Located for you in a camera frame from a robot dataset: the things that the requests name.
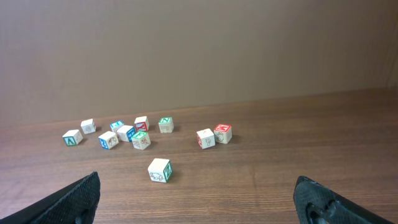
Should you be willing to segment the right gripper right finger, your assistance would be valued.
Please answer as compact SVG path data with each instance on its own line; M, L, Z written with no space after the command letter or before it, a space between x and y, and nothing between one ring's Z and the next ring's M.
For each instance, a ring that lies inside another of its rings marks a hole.
M296 181L293 199L301 224L392 224L303 175Z

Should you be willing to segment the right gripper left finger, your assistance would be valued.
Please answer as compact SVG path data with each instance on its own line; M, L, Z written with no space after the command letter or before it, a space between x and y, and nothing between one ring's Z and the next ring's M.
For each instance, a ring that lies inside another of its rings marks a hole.
M38 202L2 218L3 224L92 224L100 200L97 172L62 188Z

